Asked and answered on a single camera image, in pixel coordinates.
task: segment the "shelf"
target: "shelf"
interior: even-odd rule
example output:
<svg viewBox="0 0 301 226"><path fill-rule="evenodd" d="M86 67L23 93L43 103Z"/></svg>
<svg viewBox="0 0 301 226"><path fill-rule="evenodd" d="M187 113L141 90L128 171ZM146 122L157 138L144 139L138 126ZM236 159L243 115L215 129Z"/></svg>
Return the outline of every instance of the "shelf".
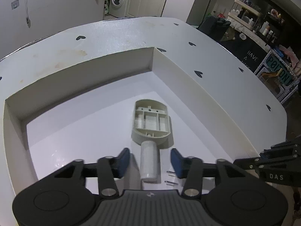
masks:
<svg viewBox="0 0 301 226"><path fill-rule="evenodd" d="M248 23L244 22L242 19L238 18L236 15L232 14L231 12L228 13L228 16L231 17L232 19L236 20L237 22L239 22L240 24L242 24L246 28L248 28L250 31L253 30L253 27L251 25L249 25Z"/></svg>
<svg viewBox="0 0 301 226"><path fill-rule="evenodd" d="M243 8L245 8L246 10L248 10L249 12L255 14L257 17L261 16L261 13L256 11L254 8L251 8L250 6L246 5L245 3L241 2L240 0L235 0L235 3L241 5Z"/></svg>

